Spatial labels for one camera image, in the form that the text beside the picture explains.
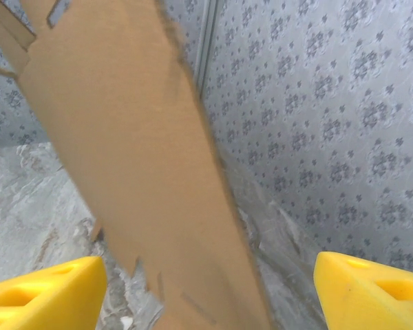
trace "floral wallpaper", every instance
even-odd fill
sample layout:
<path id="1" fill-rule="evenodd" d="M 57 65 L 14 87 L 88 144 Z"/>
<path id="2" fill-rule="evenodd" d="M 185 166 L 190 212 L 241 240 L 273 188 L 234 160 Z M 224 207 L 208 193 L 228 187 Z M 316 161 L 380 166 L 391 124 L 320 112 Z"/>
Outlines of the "floral wallpaper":
<path id="1" fill-rule="evenodd" d="M 17 0 L 5 1 L 8 7 L 25 23 Z M 0 66 L 11 69 L 0 50 Z M 46 141 L 47 136 L 25 98 L 10 78 L 0 76 L 0 146 Z"/>
<path id="2" fill-rule="evenodd" d="M 413 0 L 228 0 L 217 141 L 325 250 L 413 271 Z"/>
<path id="3" fill-rule="evenodd" d="M 185 33 L 185 51 L 192 68 L 195 66 L 198 53 L 200 29 L 203 20 L 205 0 L 167 0 L 168 13 L 179 22 Z M 5 0 L 8 7 L 29 25 L 19 0 Z M 67 7 L 70 1 L 60 2 Z M 0 66 L 10 69 L 8 62 L 0 50 Z M 0 77 L 0 147 L 16 144 L 29 144 L 47 141 L 47 135 L 21 95 L 14 81 Z"/>

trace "cardboard sheet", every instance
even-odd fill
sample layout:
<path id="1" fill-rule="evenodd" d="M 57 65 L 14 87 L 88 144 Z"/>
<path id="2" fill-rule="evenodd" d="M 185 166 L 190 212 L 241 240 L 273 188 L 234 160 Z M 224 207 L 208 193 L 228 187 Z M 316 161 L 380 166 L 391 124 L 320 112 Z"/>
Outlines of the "cardboard sheet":
<path id="1" fill-rule="evenodd" d="M 174 329 L 273 329 L 162 8 L 73 0 L 51 28 L 55 0 L 21 4 L 36 36 L 0 2 L 0 45 L 113 255 L 130 272 L 142 259 L 171 314 L 160 327 L 177 320 Z"/>

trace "marble floor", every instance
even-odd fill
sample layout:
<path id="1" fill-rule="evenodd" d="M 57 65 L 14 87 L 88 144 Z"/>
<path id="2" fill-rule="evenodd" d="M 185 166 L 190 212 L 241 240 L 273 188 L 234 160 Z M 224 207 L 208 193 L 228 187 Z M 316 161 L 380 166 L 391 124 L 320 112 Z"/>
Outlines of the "marble floor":
<path id="1" fill-rule="evenodd" d="M 271 300 L 278 329 L 327 329 L 313 287 L 319 248 L 225 150 L 224 171 Z M 0 148 L 0 281 L 87 255 L 102 256 L 109 285 L 97 329 L 151 329 L 162 306 L 91 243 L 93 218 L 50 143 Z"/>
<path id="2" fill-rule="evenodd" d="M 119 268 L 50 144 L 0 148 L 0 281 L 87 255 L 102 256 L 109 285 L 97 329 L 146 330 L 162 309 Z"/>

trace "brown cardboard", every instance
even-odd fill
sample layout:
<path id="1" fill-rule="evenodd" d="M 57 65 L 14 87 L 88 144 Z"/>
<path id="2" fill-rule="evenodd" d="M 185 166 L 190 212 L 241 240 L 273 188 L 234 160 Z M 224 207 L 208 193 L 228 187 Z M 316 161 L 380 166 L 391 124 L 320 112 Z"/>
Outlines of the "brown cardboard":
<path id="1" fill-rule="evenodd" d="M 0 46 L 118 262 L 140 257 L 162 329 L 272 329 L 178 38 L 153 0 L 0 2 Z"/>

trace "torn cardboard edge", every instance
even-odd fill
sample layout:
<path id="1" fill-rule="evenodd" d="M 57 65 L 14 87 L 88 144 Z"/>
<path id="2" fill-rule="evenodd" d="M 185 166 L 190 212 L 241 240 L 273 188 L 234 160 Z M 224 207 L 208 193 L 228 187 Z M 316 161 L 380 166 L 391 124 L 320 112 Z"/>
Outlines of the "torn cardboard edge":
<path id="1" fill-rule="evenodd" d="M 14 72 L 8 71 L 2 67 L 0 67 L 0 76 L 6 77 L 6 78 L 12 78 L 12 79 L 17 78 L 17 75 Z"/>
<path id="2" fill-rule="evenodd" d="M 21 0 L 35 29 L 32 40 L 0 2 L 0 46 L 98 219 L 92 238 L 103 228 L 129 272 L 141 257 L 150 290 L 172 315 L 164 320 L 177 319 L 183 329 L 273 329 L 202 105 L 180 60 L 180 39 L 162 4 L 74 0 L 51 28 L 55 4 Z"/>

